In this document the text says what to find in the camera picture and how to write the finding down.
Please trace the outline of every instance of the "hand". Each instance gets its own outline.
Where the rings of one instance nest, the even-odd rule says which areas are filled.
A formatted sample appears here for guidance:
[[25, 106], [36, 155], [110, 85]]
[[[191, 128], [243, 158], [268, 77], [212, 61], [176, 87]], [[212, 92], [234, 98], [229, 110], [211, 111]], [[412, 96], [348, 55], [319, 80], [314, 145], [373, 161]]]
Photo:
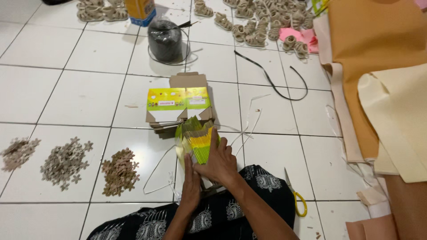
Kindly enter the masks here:
[[182, 198], [180, 208], [186, 213], [192, 213], [200, 201], [200, 175], [193, 171], [193, 163], [190, 155], [184, 156], [185, 180], [182, 186]]
[[231, 146], [227, 146], [227, 139], [221, 138], [219, 147], [216, 146], [218, 132], [212, 128], [211, 148], [208, 163], [205, 165], [194, 164], [193, 169], [211, 181], [218, 182], [228, 188], [237, 177], [237, 159], [231, 154]]

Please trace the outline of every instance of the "debris on floor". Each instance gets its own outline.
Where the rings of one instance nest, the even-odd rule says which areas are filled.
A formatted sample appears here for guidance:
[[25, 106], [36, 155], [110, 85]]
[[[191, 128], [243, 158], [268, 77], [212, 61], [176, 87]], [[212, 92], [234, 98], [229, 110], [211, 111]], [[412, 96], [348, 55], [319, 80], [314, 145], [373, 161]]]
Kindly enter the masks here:
[[38, 146], [41, 140], [37, 138], [30, 141], [29, 138], [18, 138], [13, 139], [10, 142], [10, 146], [0, 152], [0, 156], [3, 157], [4, 167], [1, 170], [13, 171], [17, 168], [21, 168], [35, 151], [35, 147]]
[[126, 148], [112, 155], [111, 161], [104, 160], [102, 172], [105, 173], [106, 184], [103, 194], [120, 196], [126, 189], [131, 191], [135, 188], [135, 182], [139, 181], [139, 175], [136, 175], [135, 168], [138, 167], [139, 163], [131, 162], [134, 156], [133, 152]]
[[73, 176], [73, 182], [77, 184], [80, 178], [80, 170], [89, 166], [88, 161], [82, 162], [85, 157], [85, 151], [92, 150], [90, 141], [85, 143], [85, 147], [79, 143], [79, 138], [71, 138], [71, 143], [64, 146], [56, 146], [51, 150], [49, 157], [45, 160], [43, 166], [40, 166], [40, 172], [43, 174], [43, 180], [51, 181], [53, 186], [62, 183], [61, 191], [68, 190], [67, 183]]

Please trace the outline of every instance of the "yellow container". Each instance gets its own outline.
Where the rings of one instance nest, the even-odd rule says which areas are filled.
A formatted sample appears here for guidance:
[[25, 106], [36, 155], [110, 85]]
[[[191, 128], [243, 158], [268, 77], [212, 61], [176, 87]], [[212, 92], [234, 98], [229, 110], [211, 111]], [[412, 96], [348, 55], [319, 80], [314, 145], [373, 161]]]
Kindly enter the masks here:
[[125, 4], [133, 24], [148, 26], [156, 16], [154, 0], [125, 0]]

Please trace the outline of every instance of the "scissors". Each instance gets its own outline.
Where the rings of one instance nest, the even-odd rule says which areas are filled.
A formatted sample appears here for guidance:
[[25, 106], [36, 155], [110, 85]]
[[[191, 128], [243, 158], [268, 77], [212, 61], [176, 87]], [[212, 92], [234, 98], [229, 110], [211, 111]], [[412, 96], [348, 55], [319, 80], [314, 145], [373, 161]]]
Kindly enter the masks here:
[[[295, 192], [295, 190], [292, 188], [291, 181], [289, 180], [288, 172], [286, 171], [286, 168], [285, 168], [285, 177], [286, 177], [286, 183], [288, 184], [289, 189], [293, 192], [294, 197], [295, 197], [296, 214], [300, 217], [305, 217], [305, 215], [307, 215], [307, 203], [305, 203], [304, 198], [299, 193]], [[304, 213], [303, 214], [299, 213], [299, 211], [298, 211], [298, 205], [296, 204], [297, 203], [297, 201], [296, 201], [297, 196], [301, 199], [302, 203], [304, 204]]]

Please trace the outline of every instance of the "white tile floor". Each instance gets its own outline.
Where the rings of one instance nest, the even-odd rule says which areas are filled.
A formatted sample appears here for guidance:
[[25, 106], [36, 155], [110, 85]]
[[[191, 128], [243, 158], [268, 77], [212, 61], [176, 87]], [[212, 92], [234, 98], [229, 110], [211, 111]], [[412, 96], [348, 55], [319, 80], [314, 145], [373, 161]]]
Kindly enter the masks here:
[[[281, 51], [281, 41], [248, 47], [235, 42], [213, 18], [195, 16], [191, 0], [156, 0], [161, 17], [178, 24], [200, 21], [186, 30], [192, 52], [187, 65], [165, 66], [148, 57], [146, 28], [129, 21], [80, 22], [76, 2], [46, 6], [40, 0], [0, 0], [0, 150], [15, 137], [42, 140], [22, 168], [0, 172], [1, 239], [46, 239], [50, 229], [52, 239], [85, 240], [107, 220], [174, 201], [168, 188], [142, 192], [156, 162], [173, 145], [172, 139], [161, 139], [149, 129], [145, 105], [149, 88], [168, 87], [167, 77], [183, 71], [207, 75], [215, 123], [223, 125], [219, 134], [229, 142], [238, 136], [232, 128], [245, 129], [249, 121], [246, 131], [252, 130], [259, 114], [255, 109], [262, 108], [254, 138], [239, 151], [246, 139], [239, 137], [233, 153], [239, 151], [239, 169], [259, 164], [284, 178], [287, 167], [292, 185], [307, 200], [308, 215], [295, 218], [294, 230], [302, 240], [315, 239], [316, 232], [320, 239], [348, 239], [345, 221], [369, 218], [355, 195], [362, 180], [342, 160], [341, 140], [335, 137], [341, 136], [339, 126], [335, 115], [330, 119], [326, 112], [333, 97], [317, 55], [304, 64]], [[233, 18], [220, 0], [206, 3], [235, 24], [245, 23]], [[234, 50], [263, 65], [281, 94], [298, 98], [305, 91], [289, 68], [293, 66], [307, 81], [307, 97], [281, 98], [264, 73]], [[270, 95], [254, 100], [249, 109], [251, 98], [265, 94]], [[39, 167], [53, 147], [76, 135], [94, 142], [83, 159], [90, 166], [81, 172], [80, 183], [61, 192], [41, 181]], [[141, 180], [132, 192], [105, 197], [100, 161], [126, 147], [140, 162]], [[164, 185], [169, 172], [176, 173], [175, 187], [182, 189], [183, 171], [171, 151], [147, 190]]]

